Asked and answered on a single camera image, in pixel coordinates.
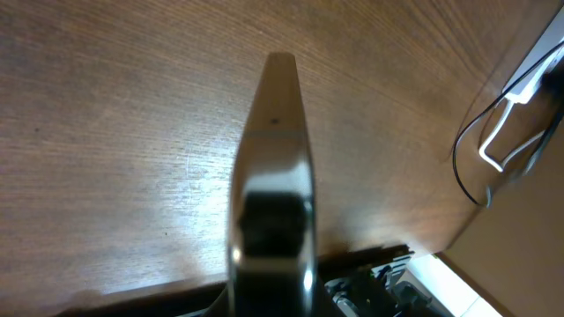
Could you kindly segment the black Galaxy flip phone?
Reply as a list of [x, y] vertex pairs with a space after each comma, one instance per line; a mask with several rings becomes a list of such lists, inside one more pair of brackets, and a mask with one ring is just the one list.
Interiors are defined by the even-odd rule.
[[294, 55], [268, 54], [234, 161], [227, 242], [232, 316], [309, 316], [315, 180]]

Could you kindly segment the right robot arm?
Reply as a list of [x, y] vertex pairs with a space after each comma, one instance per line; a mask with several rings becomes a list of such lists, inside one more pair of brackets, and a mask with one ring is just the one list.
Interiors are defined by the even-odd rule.
[[325, 292], [338, 316], [350, 317], [441, 317], [444, 313], [402, 275], [410, 254], [384, 264], [368, 264], [324, 283]]

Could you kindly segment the white power strip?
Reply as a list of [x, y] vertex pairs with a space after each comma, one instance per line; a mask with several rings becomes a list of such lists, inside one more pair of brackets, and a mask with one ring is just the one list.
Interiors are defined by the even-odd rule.
[[543, 75], [562, 58], [563, 9], [560, 9], [504, 86], [504, 98], [514, 104], [527, 104], [540, 87]]

